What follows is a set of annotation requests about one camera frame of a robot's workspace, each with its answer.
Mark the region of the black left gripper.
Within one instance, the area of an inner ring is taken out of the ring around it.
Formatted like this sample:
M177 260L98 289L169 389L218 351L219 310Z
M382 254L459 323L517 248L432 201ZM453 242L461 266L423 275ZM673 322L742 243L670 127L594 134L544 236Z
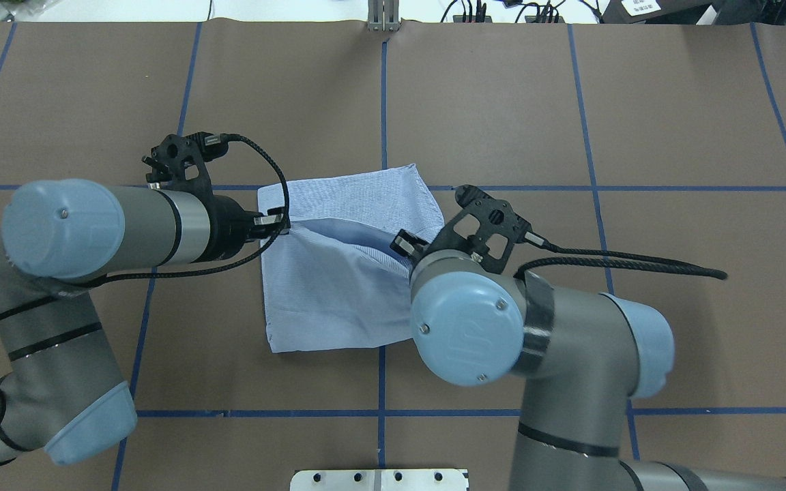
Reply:
M235 256L254 236L287 235L290 219L284 208L268 209L265 213L247 211L228 196L213 196L212 227L209 236L209 260L222 261Z

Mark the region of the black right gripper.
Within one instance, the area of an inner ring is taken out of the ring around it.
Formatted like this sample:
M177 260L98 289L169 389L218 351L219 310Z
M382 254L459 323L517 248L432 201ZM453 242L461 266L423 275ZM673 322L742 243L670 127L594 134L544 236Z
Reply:
M429 254L439 251L443 241L438 238L427 241L408 230L401 229L390 243L390 249L403 258L412 258L412 267L423 261Z

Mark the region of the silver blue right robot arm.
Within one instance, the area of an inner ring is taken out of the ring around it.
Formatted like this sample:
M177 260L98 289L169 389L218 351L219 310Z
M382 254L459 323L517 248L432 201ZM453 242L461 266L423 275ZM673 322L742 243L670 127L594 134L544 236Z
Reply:
M525 380L509 489L786 490L786 477L621 458L629 400L652 397L673 369L673 333L654 308L490 273L405 230L391 249L411 262L413 340L436 376Z

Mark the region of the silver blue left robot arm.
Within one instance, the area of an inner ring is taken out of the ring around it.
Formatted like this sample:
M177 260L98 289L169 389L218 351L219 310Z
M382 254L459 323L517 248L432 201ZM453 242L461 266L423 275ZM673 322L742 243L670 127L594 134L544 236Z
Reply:
M42 450L59 466L134 432L137 411L93 288L143 268L222 261L287 230L289 196L265 213L211 189L107 186L84 179L19 187L0 225L0 467Z

